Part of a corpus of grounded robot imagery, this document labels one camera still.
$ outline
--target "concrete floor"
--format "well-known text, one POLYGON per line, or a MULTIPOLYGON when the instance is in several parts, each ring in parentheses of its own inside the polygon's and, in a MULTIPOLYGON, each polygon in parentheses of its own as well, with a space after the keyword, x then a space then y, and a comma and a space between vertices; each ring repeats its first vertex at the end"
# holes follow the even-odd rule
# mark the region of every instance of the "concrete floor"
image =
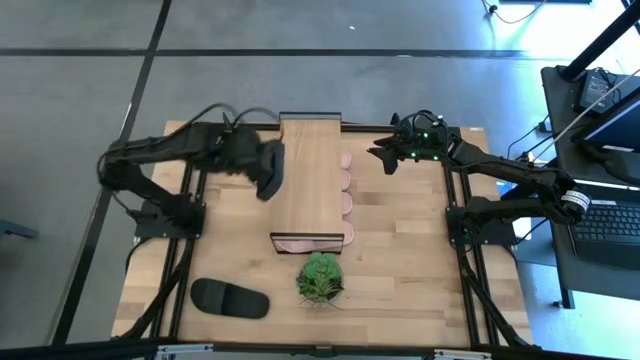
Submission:
MULTIPOLYGON (((161 0, 3 1, 0 55, 2 48, 144 49, 161 5, 161 0)), ((531 7, 504 5, 501 14, 518 18, 531 7)), ((188 118, 216 101, 237 108, 340 111, 346 121, 377 124, 387 123, 394 111, 429 108, 452 125, 484 127, 491 151, 505 154, 511 141, 546 115, 540 69, 566 63, 621 11, 616 0, 550 4, 530 20, 506 25, 488 20, 480 0, 175 1, 161 49, 525 52, 517 59, 156 58, 132 138, 158 135, 166 120, 188 118)), ((635 70, 637 60, 626 50, 637 49, 639 39, 632 29, 597 65, 635 70)), ((37 240, 5 236, 0 241, 0 284, 8 294, 0 299, 0 347, 47 341, 98 191, 95 161, 118 135, 142 60, 0 56, 0 218, 41 233, 37 240)), ((536 137, 543 135, 532 135, 513 152, 536 137)), ((111 206, 70 341, 108 338, 132 233, 133 222, 111 206)), ((555 268, 520 264, 519 272, 536 344, 640 357, 635 341, 640 302, 576 293, 577 309, 560 310, 549 305, 560 297, 555 268)))

